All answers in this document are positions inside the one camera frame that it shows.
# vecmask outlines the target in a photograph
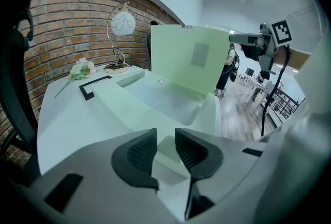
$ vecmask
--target cardboard sheet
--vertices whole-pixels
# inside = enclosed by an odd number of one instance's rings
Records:
[[[206,95],[216,88],[230,33],[184,25],[152,26],[152,72]]]

